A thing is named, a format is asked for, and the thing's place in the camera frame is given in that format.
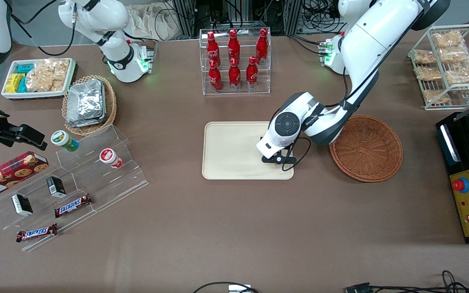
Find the red and white cup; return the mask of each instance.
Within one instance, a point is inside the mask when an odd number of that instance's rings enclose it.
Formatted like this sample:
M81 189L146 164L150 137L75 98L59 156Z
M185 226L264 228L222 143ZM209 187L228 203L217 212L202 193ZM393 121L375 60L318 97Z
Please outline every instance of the red and white cup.
M99 158L101 159L101 162L106 165L110 165L110 167L115 169L120 168L123 165L122 158L117 156L117 153L112 149L102 150Z

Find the walkers cookie box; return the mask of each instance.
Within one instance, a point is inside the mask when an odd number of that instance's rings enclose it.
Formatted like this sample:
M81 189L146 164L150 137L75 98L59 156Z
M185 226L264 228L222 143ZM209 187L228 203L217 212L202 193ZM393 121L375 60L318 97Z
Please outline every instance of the walkers cookie box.
M19 155L0 165L0 192L48 168L46 158L33 152Z

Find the coca-cola bottle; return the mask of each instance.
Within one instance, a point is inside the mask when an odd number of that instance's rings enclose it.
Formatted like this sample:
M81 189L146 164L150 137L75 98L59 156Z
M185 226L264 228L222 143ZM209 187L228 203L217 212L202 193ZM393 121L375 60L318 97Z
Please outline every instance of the coca-cola bottle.
M240 64L240 42L236 37L236 30L229 31L229 41L227 42L227 52L229 54L229 60L236 58L238 64Z
M220 49L215 41L215 34L212 31L207 32L207 57L214 60L216 66L220 66Z
M242 87L240 82L240 68L238 68L238 60L236 58L231 58L229 60L231 67L229 68L229 86L231 86L232 91L239 91Z
M249 65L247 65L247 71L245 73L247 88L250 90L256 89L258 81L258 67L256 66L256 57L249 57Z
M222 90L222 78L220 77L220 70L216 68L216 62L209 60L209 82L211 83L211 89L214 93L218 93Z
M267 29L262 28L260 30L260 37L256 42L256 63L264 65L267 63L267 49L269 42L267 40Z

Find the table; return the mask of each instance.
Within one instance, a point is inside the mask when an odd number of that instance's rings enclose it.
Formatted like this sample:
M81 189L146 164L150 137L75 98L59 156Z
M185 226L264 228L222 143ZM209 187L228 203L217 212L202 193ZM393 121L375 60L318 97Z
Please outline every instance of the table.
M396 176L372 184L349 178L319 146L291 180L202 177L208 122L268 121L299 91L324 104L343 96L341 76L286 37L272 40L271 93L255 96L204 97L196 40L160 43L153 74L131 84L113 78L97 46L73 46L65 55L77 61L77 77L99 74L112 83L115 125L129 138L149 185L31 253L21 252L0 226L0 292L190 293L221 280L263 293L340 292L360 282L440 285L443 269L469 282L469 245L435 130L451 112L422 110L406 59L420 35L411 32L400 42L358 110L389 124L404 147ZM16 45L11 59L40 56ZM11 122L47 135L63 128L60 106L61 100L0 97ZM0 145L0 163L28 149ZM57 150L50 145L44 155ZM303 150L298 144L298 153Z

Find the wicker basket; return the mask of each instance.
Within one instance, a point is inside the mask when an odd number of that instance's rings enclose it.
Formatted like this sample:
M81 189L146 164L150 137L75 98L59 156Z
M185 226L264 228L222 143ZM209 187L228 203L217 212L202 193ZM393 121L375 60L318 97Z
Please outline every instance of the wicker basket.
M98 75L85 76L83 78L76 80L74 84L87 82L92 78L98 79L104 83L104 87L105 87L104 95L106 98L106 113L108 114L108 119L104 123L93 124L93 125L83 126L83 127L72 127L69 124L65 123L65 127L67 128L67 130L76 135L88 136L88 135L91 135L93 132L96 132L110 124L113 124L113 121L115 120L115 115L117 114L117 99L115 98L115 92L113 91L112 86L110 85L110 82L107 81L106 78L102 76L98 76ZM65 93L65 97L63 98L63 108L61 109L61 112L63 113L63 117L65 118L65 120L66 120L67 111L68 111L68 92Z
M350 118L329 148L337 166L363 182L391 178L403 161L403 146L396 132L381 120L366 115Z

